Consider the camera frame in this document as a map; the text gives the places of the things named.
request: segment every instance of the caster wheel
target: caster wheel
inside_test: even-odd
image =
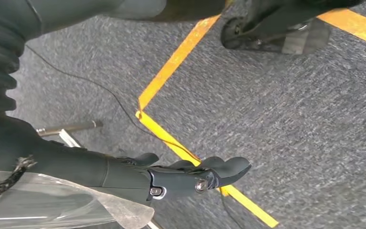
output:
[[[241,38],[243,17],[231,18],[222,28],[221,43],[227,49],[238,49],[244,43]]]

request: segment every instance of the black cable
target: black cable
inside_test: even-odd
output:
[[[55,69],[55,70],[57,70],[57,71],[59,71],[59,72],[61,72],[62,74],[64,74],[64,75],[67,75],[67,76],[70,76],[70,77],[74,77],[74,78],[77,78],[77,79],[80,79],[80,80],[85,80],[85,81],[88,81],[88,82],[90,82],[90,83],[92,83],[92,84],[94,84],[94,85],[96,85],[96,86],[98,86],[98,87],[100,87],[100,88],[102,88],[103,90],[105,90],[105,91],[107,91],[108,93],[110,93],[112,96],[113,96],[113,98],[117,101],[117,103],[119,104],[119,106],[121,107],[121,109],[124,111],[124,113],[125,113],[125,115],[128,117],[128,119],[130,120],[130,122],[136,127],[136,128],[138,128],[139,130],[141,130],[142,132],[144,132],[144,133],[146,133],[146,134],[148,134],[148,135],[151,135],[151,136],[153,136],[153,137],[155,137],[155,138],[157,138],[157,139],[159,139],[159,140],[161,140],[161,141],[163,141],[163,142],[166,142],[166,143],[168,143],[168,144],[171,144],[171,145],[173,145],[173,146],[176,146],[176,147],[178,147],[178,148],[180,148],[180,149],[182,149],[183,151],[185,151],[186,153],[188,153],[190,156],[193,156],[189,151],[187,151],[186,149],[184,149],[183,147],[181,147],[181,146],[179,146],[179,145],[177,145],[177,144],[174,144],[174,143],[172,143],[172,142],[169,142],[169,141],[166,141],[166,140],[163,140],[163,139],[161,139],[160,137],[158,137],[158,136],[156,136],[156,135],[154,135],[153,133],[151,133],[151,132],[148,132],[148,131],[146,131],[146,130],[144,130],[144,129],[142,129],[141,127],[139,127],[135,122],[134,122],[134,120],[131,118],[131,116],[128,114],[128,112],[127,112],[127,110],[124,108],[124,106],[122,105],[122,103],[121,103],[121,101],[119,100],[119,98],[110,90],[110,89],[108,89],[107,87],[105,87],[105,86],[103,86],[103,85],[101,85],[100,83],[98,83],[98,82],[95,82],[95,81],[93,81],[93,80],[90,80],[90,79],[88,79],[88,78],[85,78],[85,77],[82,77],[82,76],[78,76],[78,75],[74,75],[74,74],[72,74],[72,73],[67,73],[67,72],[65,72],[65,71],[63,71],[63,70],[61,70],[61,69],[58,69],[57,67],[55,67],[53,64],[51,64],[50,62],[48,62],[43,56],[41,56],[40,54],[38,54],[32,47],[30,47],[30,46],[28,46],[27,44],[26,44],[26,47],[30,50],[30,51],[32,51],[35,55],[37,55],[41,60],[43,60],[43,62],[45,62],[47,65],[49,65],[51,68],[53,68],[53,69]],[[223,196],[223,194],[221,194],[221,201],[222,201],[222,203],[223,203],[223,207],[224,207],[224,209],[225,209],[225,211],[226,211],[226,213],[228,214],[228,216],[232,219],[232,221],[233,222],[235,222],[237,225],[238,225],[238,227],[240,228],[240,229],[244,229],[239,223],[238,223],[238,221],[232,216],[232,214],[231,214],[231,212],[228,210],[228,207],[226,206],[226,204],[225,204],[225,200],[224,200],[224,196]]]
[[[61,70],[61,69],[58,69],[57,67],[55,67],[54,65],[52,65],[50,62],[48,62],[44,57],[42,57],[40,54],[38,54],[32,47],[30,47],[30,46],[28,46],[27,44],[26,44],[26,47],[28,48],[28,49],[30,49],[30,51],[32,51],[34,54],[36,54],[41,60],[43,60],[46,64],[48,64],[51,68],[53,68],[53,69],[55,69],[55,70],[57,70],[57,71],[59,71],[59,72],[61,72],[62,74],[64,74],[64,75],[67,75],[67,76],[70,76],[70,77],[74,77],[74,78],[77,78],[77,79],[80,79],[80,80],[85,80],[85,81],[88,81],[88,82],[90,82],[90,83],[92,83],[92,84],[94,84],[94,85],[96,85],[96,86],[98,86],[98,87],[100,87],[100,88],[102,88],[103,90],[105,90],[105,91],[107,91],[108,93],[110,93],[112,96],[113,96],[113,98],[117,101],[117,103],[119,104],[119,106],[121,107],[121,109],[122,109],[122,111],[126,114],[126,116],[128,117],[128,119],[130,120],[130,122],[136,127],[136,128],[138,128],[139,130],[141,130],[142,132],[144,132],[144,133],[146,133],[146,134],[148,134],[148,135],[151,135],[151,136],[153,136],[153,137],[155,137],[155,138],[157,138],[157,139],[159,139],[159,140],[161,140],[161,141],[163,141],[163,142],[166,142],[166,143],[168,143],[168,144],[171,144],[171,145],[173,145],[173,146],[176,146],[176,147],[178,147],[178,148],[180,148],[180,149],[182,149],[182,150],[184,150],[186,153],[188,153],[188,154],[190,154],[191,155],[191,153],[190,152],[188,152],[186,149],[184,149],[183,147],[181,147],[181,146],[179,146],[179,145],[177,145],[177,144],[175,144],[175,143],[172,143],[172,142],[169,142],[169,141],[166,141],[166,140],[163,140],[163,139],[161,139],[160,137],[158,137],[158,136],[156,136],[155,134],[153,134],[153,133],[151,133],[151,132],[148,132],[148,131],[146,131],[146,130],[144,130],[144,129],[142,129],[141,127],[139,127],[135,122],[134,122],[134,120],[131,118],[131,116],[128,114],[128,112],[127,112],[127,110],[124,108],[124,106],[122,105],[122,103],[121,103],[121,101],[119,100],[119,98],[110,90],[110,89],[108,89],[107,87],[105,87],[105,86],[103,86],[103,85],[101,85],[100,83],[97,83],[97,82],[95,82],[95,81],[93,81],[93,80],[90,80],[90,79],[88,79],[88,78],[85,78],[85,77],[82,77],[82,76],[78,76],[78,75],[74,75],[74,74],[72,74],[72,73],[67,73],[67,72],[65,72],[65,71],[63,71],[63,70]]]
[[[0,183],[0,196],[4,192],[8,191],[9,188],[13,187],[20,180],[26,170],[35,164],[36,162],[33,160],[33,156],[31,155],[28,157],[20,157],[12,174]]]

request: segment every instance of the transparent plastic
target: transparent plastic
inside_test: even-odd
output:
[[[0,171],[0,183],[10,172]],[[0,229],[71,229],[117,221],[141,229],[153,208],[68,180],[25,173],[0,197]]]

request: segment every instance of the metal screw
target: metal screw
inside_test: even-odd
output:
[[[208,181],[204,179],[199,179],[195,185],[196,192],[203,193],[207,190]]]
[[[163,190],[162,190],[162,188],[160,188],[160,187],[152,187],[152,188],[149,190],[149,193],[150,193],[151,195],[153,195],[153,196],[158,197],[158,196],[162,195]]]

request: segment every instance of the yellow tape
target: yellow tape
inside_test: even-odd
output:
[[[358,13],[351,10],[334,10],[318,18],[366,41],[366,17]]]
[[[142,111],[138,111],[135,116],[140,119],[140,122],[152,131],[158,138],[168,141],[165,142],[168,147],[173,150],[181,159],[191,161],[194,165],[198,166],[201,161],[188,151],[182,144],[180,144],[174,137],[167,133],[160,125],[158,125],[151,117]],[[240,204],[257,216],[262,222],[271,228],[278,225],[278,222],[257,206],[253,201],[242,194],[238,189],[232,185],[225,186],[220,190],[223,195],[229,194],[236,199]]]
[[[209,31],[209,29],[218,20],[218,16],[207,18],[199,21],[192,31],[187,35],[184,41],[180,44],[179,48],[174,51],[170,59],[165,63],[158,74],[152,79],[149,85],[144,89],[140,95],[138,102],[140,110],[148,105],[153,97],[158,93],[162,86],[166,83],[169,77],[176,71],[176,69],[183,63],[186,57],[192,52],[198,42],[201,41],[203,36]]]

